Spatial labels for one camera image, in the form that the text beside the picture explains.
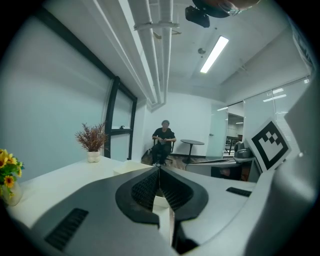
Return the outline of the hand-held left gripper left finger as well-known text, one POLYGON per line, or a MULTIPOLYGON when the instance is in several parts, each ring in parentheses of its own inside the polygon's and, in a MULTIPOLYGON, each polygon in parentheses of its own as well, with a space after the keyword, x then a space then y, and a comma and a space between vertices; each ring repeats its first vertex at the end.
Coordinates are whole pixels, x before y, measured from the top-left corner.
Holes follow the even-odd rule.
POLYGON ((13 221, 41 256, 178 256, 159 231, 158 168, 100 179, 45 211, 13 221))

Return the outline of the person's grey shirt torso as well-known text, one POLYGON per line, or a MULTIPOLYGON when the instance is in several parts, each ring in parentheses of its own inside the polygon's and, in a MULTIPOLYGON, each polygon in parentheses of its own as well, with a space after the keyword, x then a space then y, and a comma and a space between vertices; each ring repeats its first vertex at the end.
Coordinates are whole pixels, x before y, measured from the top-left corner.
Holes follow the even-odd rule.
POLYGON ((312 62, 312 58, 309 54, 309 51, 307 49, 307 45, 306 42, 304 40, 304 38, 302 37, 299 29, 292 24, 291 25, 292 28, 292 38, 293 38, 293 42, 298 50, 298 53, 302 59, 302 61, 304 62, 306 69, 309 73, 309 75, 311 76, 314 70, 314 65, 312 62))

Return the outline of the black metal railing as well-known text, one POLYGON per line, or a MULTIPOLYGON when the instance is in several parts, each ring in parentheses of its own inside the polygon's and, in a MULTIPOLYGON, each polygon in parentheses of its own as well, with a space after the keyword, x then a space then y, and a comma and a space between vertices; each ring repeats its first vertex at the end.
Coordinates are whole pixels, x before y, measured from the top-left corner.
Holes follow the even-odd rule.
POLYGON ((235 153, 236 143, 241 142, 242 137, 227 136, 225 141, 224 153, 228 156, 235 153))

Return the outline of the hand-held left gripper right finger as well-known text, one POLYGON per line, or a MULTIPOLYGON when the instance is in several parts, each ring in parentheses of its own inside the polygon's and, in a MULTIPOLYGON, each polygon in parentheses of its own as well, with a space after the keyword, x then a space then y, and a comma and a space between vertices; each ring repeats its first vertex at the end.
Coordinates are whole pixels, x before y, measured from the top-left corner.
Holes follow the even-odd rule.
POLYGON ((255 182, 159 169, 159 189, 174 212, 171 245, 160 255, 244 255, 251 222, 236 223, 255 182))

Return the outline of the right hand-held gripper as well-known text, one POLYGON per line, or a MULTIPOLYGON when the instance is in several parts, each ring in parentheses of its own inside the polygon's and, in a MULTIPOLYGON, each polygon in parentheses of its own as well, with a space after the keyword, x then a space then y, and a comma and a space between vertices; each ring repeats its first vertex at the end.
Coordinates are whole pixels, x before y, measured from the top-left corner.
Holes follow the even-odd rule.
POLYGON ((274 119, 267 119, 258 128, 249 132, 243 143, 252 152, 250 158, 193 161, 186 166, 186 171, 209 177, 240 177, 241 163, 251 162, 247 180, 257 182, 262 173, 275 170, 292 151, 274 119))

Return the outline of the sunflower bouquet in vase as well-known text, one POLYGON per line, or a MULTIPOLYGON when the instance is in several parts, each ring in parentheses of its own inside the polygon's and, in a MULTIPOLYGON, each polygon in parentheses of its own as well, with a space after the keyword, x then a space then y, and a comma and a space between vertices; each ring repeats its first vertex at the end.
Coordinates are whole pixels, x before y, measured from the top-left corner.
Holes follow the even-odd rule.
POLYGON ((0 199, 8 206, 16 206, 23 196, 18 183, 23 169, 22 161, 0 148, 0 199))

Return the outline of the black office chair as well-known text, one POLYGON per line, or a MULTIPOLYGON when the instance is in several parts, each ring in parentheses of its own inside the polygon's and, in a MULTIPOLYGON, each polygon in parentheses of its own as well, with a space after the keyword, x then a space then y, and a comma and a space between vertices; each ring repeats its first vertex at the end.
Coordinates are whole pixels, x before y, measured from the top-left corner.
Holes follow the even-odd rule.
MULTIPOLYGON (((173 163, 173 159, 170 158, 170 154, 173 152, 174 150, 174 146, 175 146, 175 142, 174 141, 171 141, 171 146, 170 146, 170 152, 168 154, 166 154, 166 158, 163 159, 163 163, 165 165, 167 165, 167 162, 169 162, 170 164, 173 163)), ((163 153, 164 153, 164 146, 166 145, 166 142, 165 141, 161 141, 160 143, 158 143, 158 140, 153 138, 153 147, 151 148, 151 154, 153 155, 154 154, 154 147, 157 146, 158 144, 161 145, 161 148, 157 149, 155 152, 156 152, 156 158, 155 158, 155 163, 159 163, 160 162, 160 159, 161 157, 163 156, 163 153)))

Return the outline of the person's eyeglasses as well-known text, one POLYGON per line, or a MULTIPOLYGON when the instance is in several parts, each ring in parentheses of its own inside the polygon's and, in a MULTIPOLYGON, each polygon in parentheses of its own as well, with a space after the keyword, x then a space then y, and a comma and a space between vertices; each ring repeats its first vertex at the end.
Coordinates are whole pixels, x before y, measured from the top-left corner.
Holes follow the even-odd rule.
POLYGON ((250 6, 247 7, 237 7, 234 3, 228 1, 228 0, 223 0, 218 4, 218 6, 229 16, 236 16, 240 14, 241 12, 250 9, 250 6))

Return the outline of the round black side table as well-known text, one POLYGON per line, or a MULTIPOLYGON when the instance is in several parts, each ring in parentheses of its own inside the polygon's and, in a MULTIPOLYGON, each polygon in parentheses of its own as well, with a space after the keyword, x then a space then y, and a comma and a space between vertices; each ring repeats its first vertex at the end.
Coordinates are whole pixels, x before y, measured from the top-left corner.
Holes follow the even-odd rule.
POLYGON ((190 140, 190 139, 181 139, 180 140, 182 143, 188 144, 189 145, 189 153, 186 159, 183 159, 182 161, 185 164, 189 164, 191 162, 191 152, 192 148, 194 145, 196 146, 203 146, 205 143, 197 140, 190 140))

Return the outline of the frosted glass door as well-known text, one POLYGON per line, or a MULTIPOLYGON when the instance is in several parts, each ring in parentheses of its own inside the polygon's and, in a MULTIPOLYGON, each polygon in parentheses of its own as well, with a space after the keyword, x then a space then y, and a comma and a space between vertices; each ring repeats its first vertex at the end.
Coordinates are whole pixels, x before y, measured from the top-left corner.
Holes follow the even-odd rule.
POLYGON ((223 157, 228 130, 228 108, 211 105, 210 129, 206 157, 218 160, 223 157))

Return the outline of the dried reddish plant white vase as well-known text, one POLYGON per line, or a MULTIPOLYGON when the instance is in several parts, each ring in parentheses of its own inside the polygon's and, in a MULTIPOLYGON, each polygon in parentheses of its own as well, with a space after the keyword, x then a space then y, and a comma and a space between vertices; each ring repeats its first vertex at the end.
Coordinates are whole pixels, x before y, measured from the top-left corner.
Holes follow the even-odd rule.
POLYGON ((105 132, 106 122, 93 126, 82 123, 82 130, 75 133, 76 141, 87 153, 89 163, 98 163, 101 159, 101 150, 109 150, 105 145, 109 136, 105 132))

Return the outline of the long ceiling light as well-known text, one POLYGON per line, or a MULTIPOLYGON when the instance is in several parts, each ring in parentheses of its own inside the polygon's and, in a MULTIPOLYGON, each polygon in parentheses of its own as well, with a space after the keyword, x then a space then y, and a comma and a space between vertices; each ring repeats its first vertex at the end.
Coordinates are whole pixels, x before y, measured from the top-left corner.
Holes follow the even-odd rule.
POLYGON ((222 51, 224 50, 224 48, 226 47, 226 45, 228 44, 229 39, 220 36, 215 44, 215 46, 213 47, 210 55, 207 57, 205 63, 203 64, 200 72, 203 74, 206 74, 209 69, 212 67, 212 65, 214 64, 214 62, 217 60, 217 58, 219 57, 219 55, 222 53, 222 51))

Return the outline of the white ceiling pipes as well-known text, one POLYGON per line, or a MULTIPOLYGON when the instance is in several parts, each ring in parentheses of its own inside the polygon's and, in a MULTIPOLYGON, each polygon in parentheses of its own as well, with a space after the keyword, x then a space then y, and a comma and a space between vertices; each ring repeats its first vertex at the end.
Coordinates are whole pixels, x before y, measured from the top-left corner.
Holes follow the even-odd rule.
POLYGON ((155 0, 159 21, 151 16, 149 0, 82 0, 107 34, 151 112, 167 103, 171 57, 173 0, 155 0))

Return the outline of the black window frame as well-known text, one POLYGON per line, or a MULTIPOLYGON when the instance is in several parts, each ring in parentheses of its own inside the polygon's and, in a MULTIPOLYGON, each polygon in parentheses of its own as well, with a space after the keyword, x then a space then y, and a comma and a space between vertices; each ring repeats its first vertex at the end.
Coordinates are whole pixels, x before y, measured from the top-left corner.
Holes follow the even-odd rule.
POLYGON ((109 141, 104 144, 104 146, 108 148, 104 150, 104 156, 107 158, 111 157, 111 153, 113 150, 112 137, 128 134, 129 139, 127 160, 131 160, 137 97, 135 97, 133 93, 128 88, 126 88, 126 86, 121 82, 118 76, 116 76, 80 39, 78 39, 61 21, 59 21, 46 8, 41 6, 36 11, 34 16, 112 80, 112 86, 108 98, 107 111, 105 116, 105 132, 109 137, 109 141), (118 91, 121 91, 127 98, 129 98, 130 101, 132 101, 130 128, 112 128, 118 91))

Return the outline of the cream plastic organizer tray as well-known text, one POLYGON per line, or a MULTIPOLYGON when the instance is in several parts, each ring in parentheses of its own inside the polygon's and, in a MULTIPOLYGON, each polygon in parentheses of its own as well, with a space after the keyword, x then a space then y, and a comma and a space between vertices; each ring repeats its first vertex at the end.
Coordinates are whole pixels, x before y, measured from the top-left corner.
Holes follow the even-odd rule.
POLYGON ((152 168, 151 165, 143 164, 140 162, 135 162, 132 160, 126 160, 120 166, 117 166, 113 169, 113 175, 118 176, 125 173, 138 171, 142 169, 152 168))

